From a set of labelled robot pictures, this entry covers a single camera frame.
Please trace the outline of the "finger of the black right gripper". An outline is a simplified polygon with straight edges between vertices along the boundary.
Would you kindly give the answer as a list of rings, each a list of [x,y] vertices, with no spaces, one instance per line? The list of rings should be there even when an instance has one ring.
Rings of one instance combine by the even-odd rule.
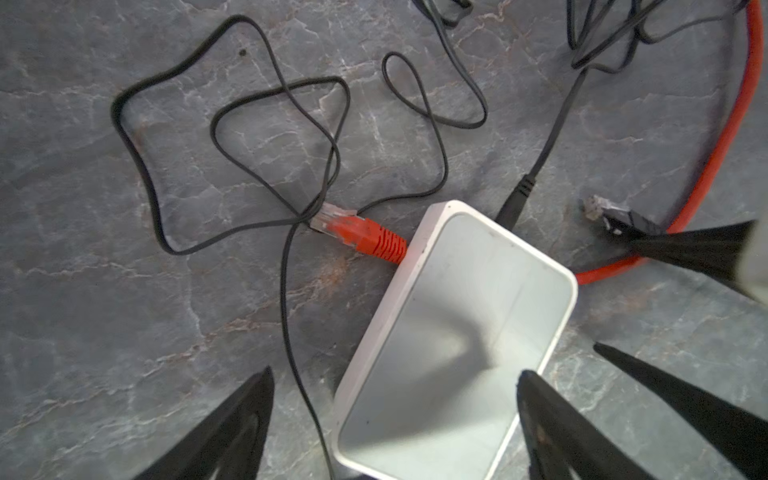
[[[647,235],[632,240],[630,251],[677,267],[705,274],[716,280],[737,281],[737,267],[745,256],[746,242],[757,226],[756,220],[737,224]]]
[[[767,421],[612,346],[593,350],[663,400],[747,479],[767,477]]]

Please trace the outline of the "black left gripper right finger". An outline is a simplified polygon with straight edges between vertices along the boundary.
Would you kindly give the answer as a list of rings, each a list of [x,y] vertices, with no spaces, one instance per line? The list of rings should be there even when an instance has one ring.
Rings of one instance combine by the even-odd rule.
[[[532,370],[517,384],[531,479],[650,479]]]

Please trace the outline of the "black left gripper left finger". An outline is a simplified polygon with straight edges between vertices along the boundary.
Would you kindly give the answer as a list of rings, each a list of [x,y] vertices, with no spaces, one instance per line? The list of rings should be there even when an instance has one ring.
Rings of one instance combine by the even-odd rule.
[[[255,479],[274,402],[271,368],[252,375],[138,479]]]

